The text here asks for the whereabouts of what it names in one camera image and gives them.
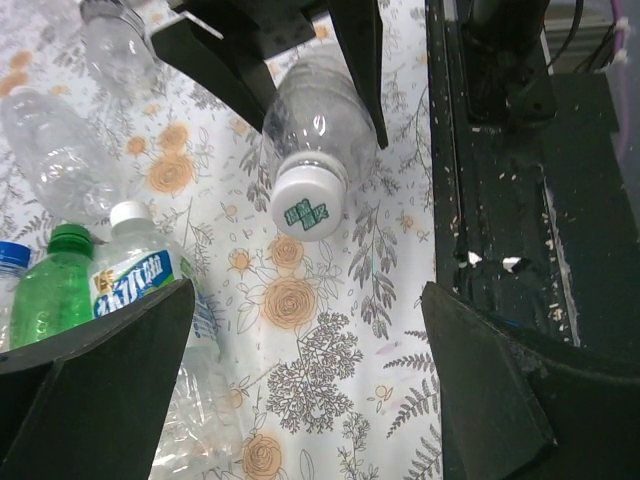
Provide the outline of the clear bottle white cap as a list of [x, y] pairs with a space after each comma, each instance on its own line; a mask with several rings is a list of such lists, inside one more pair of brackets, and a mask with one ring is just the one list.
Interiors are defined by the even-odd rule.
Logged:
[[262, 143], [272, 182], [299, 165], [341, 176], [349, 191], [369, 179], [376, 130], [337, 44], [311, 48], [289, 69], [265, 115]]

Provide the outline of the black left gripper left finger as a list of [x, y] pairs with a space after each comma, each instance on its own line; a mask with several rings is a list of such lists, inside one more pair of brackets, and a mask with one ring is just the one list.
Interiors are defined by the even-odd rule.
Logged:
[[116, 402], [131, 313], [1, 356], [4, 479], [145, 479], [143, 443]]

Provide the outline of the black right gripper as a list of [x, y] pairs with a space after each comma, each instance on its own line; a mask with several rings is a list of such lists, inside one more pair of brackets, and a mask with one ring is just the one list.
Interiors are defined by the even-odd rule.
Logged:
[[377, 143], [381, 149], [388, 147], [381, 105], [384, 27], [376, 0], [169, 0], [167, 4], [177, 14], [194, 16], [223, 39], [180, 17], [151, 34], [157, 57], [258, 131], [276, 87], [265, 62], [248, 51], [279, 55], [313, 39], [313, 20], [329, 10], [352, 80], [373, 121]]

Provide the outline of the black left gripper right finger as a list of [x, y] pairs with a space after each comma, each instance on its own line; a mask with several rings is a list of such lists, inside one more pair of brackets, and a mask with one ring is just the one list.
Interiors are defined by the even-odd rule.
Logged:
[[636, 479], [639, 366], [475, 308], [430, 282], [446, 479]]

